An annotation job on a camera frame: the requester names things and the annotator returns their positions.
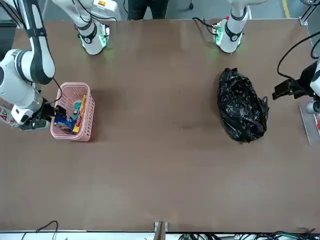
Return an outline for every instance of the blue package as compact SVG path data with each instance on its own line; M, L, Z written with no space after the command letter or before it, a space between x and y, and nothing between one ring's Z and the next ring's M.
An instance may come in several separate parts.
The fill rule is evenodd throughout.
M54 126L65 132L66 134L75 135L73 129L76 121L68 114L66 116L56 116L54 118Z

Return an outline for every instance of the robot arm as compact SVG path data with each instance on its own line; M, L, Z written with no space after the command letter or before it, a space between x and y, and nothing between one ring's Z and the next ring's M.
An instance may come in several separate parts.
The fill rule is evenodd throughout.
M23 125L38 112L46 100L35 89L35 83L46 85L55 74L46 29L37 0L6 0L21 12L32 50L12 49L0 62L0 97L14 104L12 116Z
M309 102L305 111L309 114L320 113L320 62L315 61L307 66L297 80L286 79L274 87L273 100L283 96L293 95L294 99L302 96L312 97L314 101Z
M215 24L215 44L225 53L233 53L241 42L249 13L247 6L258 5L267 0L228 0L231 4L230 17Z
M73 20L80 33L82 46L90 55L97 55L106 47L110 32L109 26L93 19L92 15L105 20L121 19L118 4L112 0L52 1Z

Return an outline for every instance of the snack package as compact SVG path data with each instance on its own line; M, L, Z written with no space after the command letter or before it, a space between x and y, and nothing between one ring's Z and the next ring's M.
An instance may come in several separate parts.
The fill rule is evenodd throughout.
M83 121L83 118L85 115L85 110L86 110L86 100L87 100L87 95L83 95L81 107L79 109L79 114L76 118L76 122L75 122L75 125L73 128L73 132L75 134L79 133L79 131L80 131L81 123Z
M74 104L74 108L73 108L73 119L77 120L79 111L80 111L80 107L81 107L81 101L77 101Z
M66 114L65 116L55 116L53 124L66 134L75 135L73 129L75 127L76 121L68 114Z

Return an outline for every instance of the yellow package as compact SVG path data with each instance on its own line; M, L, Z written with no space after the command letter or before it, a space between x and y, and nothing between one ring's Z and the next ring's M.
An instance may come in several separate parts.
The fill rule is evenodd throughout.
M79 133L81 122L84 118L84 114L85 114L85 110L86 110L86 100L87 100L87 95L83 95L81 107L79 109L79 114L76 117L76 122L75 122L75 125L73 128L73 132L76 134Z

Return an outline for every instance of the green light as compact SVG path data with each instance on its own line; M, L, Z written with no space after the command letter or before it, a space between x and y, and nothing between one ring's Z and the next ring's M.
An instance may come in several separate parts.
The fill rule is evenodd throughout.
M99 39L103 47L107 46L107 37L100 35Z

